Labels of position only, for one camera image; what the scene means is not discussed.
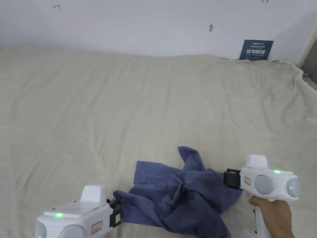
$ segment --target blue cloth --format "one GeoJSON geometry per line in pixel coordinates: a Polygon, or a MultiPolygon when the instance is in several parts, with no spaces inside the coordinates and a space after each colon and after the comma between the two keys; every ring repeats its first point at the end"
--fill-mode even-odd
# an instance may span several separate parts
{"type": "Polygon", "coordinates": [[[122,222],[136,223],[196,237],[231,237],[220,214],[239,199],[242,191],[223,184],[223,174],[205,169],[198,151],[178,147],[184,169],[137,161],[134,187],[115,191],[122,222]]]}

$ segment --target wrinkled sheet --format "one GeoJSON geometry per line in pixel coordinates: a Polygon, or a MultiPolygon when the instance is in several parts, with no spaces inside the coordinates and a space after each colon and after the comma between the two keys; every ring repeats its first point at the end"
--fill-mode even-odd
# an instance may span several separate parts
{"type": "MultiPolygon", "coordinates": [[[[178,145],[219,172],[240,169],[248,153],[294,171],[293,231],[315,237],[317,93],[294,65],[0,50],[0,237],[33,237],[37,216],[87,184],[106,184],[109,198],[128,191],[137,160],[181,169],[178,145]]],[[[255,229],[249,197],[223,214],[232,237],[255,229]]],[[[122,224],[107,237],[186,236],[122,224]]]]}

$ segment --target finger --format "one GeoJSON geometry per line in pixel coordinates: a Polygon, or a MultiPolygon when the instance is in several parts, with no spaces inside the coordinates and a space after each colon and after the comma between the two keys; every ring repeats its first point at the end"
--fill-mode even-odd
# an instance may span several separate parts
{"type": "Polygon", "coordinates": [[[264,198],[259,198],[259,197],[256,197],[256,196],[252,196],[250,199],[249,199],[249,203],[253,206],[258,206],[258,207],[261,207],[262,205],[266,204],[266,203],[270,203],[269,200],[267,199],[264,199],[264,198]]]}

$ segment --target gray round sensor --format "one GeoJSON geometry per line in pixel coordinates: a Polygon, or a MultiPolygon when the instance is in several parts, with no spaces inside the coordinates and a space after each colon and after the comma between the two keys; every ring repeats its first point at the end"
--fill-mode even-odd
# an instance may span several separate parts
{"type": "Polygon", "coordinates": [[[299,195],[299,182],[297,178],[292,178],[290,180],[287,181],[287,193],[291,196],[291,197],[295,197],[297,198],[299,195]]]}
{"type": "Polygon", "coordinates": [[[254,180],[254,187],[260,194],[267,195],[273,192],[274,183],[269,176],[259,175],[254,180]]]}

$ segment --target dark blue sign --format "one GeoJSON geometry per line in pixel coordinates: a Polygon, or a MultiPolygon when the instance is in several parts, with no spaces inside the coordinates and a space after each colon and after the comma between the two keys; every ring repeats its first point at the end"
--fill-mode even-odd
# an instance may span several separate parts
{"type": "Polygon", "coordinates": [[[240,59],[268,60],[273,41],[244,40],[240,59]]]}

